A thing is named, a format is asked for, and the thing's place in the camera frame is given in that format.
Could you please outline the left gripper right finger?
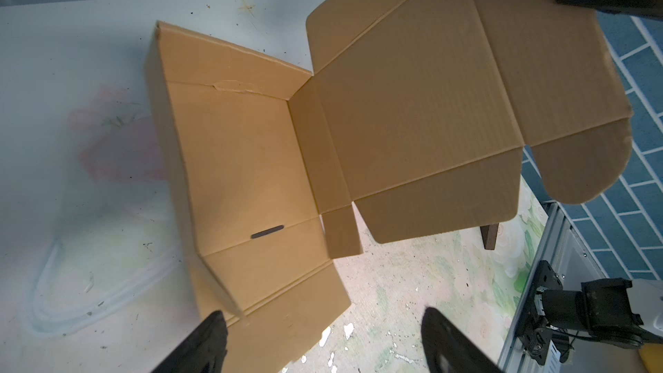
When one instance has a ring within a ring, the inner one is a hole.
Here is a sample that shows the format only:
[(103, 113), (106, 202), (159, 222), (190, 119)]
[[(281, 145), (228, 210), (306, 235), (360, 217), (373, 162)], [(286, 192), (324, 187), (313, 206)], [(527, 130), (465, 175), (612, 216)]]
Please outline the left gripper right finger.
[(464, 333), (438, 309), (427, 307), (421, 322), (421, 340), (431, 373), (501, 373)]

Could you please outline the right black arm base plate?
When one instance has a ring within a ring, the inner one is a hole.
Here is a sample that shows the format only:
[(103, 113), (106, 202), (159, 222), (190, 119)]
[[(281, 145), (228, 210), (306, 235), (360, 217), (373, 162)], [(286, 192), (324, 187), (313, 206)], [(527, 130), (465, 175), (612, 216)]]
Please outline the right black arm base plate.
[(546, 364), (551, 344), (560, 352), (567, 352), (570, 348), (569, 337), (561, 333), (559, 328), (553, 328), (546, 317), (543, 294), (548, 290), (562, 291), (563, 284), (550, 263), (541, 260), (537, 264), (534, 279), (528, 287), (526, 300), (516, 323), (516, 338), (519, 338), (525, 352), (539, 366)]

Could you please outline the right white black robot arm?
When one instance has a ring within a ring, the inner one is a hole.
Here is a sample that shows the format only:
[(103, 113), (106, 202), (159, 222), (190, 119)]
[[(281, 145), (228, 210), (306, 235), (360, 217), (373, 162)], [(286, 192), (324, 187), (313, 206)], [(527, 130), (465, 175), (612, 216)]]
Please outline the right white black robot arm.
[[(555, 0), (557, 4), (659, 21), (662, 0)], [(528, 293), (527, 312), (518, 336), (528, 350), (547, 334), (571, 344), (575, 338), (625, 349), (641, 349), (662, 342), (662, 282), (604, 278), (582, 283), (578, 291), (545, 288), (540, 264), (535, 286)]]

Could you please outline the brown cardboard box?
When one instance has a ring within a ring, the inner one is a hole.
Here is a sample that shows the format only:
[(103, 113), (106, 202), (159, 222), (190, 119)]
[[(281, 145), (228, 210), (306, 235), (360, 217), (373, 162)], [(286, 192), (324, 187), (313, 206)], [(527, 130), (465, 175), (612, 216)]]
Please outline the brown cardboard box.
[(145, 65), (202, 316), (223, 372), (276, 372), (350, 301), (357, 218), (393, 243), (516, 216), (531, 148), (578, 205), (631, 154), (632, 109), (596, 14), (555, 0), (326, 0), (306, 70), (159, 22)]

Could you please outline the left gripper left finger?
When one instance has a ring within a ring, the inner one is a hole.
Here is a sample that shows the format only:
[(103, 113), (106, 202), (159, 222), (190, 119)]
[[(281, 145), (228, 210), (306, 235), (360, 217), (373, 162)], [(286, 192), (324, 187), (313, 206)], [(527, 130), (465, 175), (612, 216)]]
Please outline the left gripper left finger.
[(228, 328), (224, 314), (209, 314), (153, 373), (221, 373), (227, 355)]

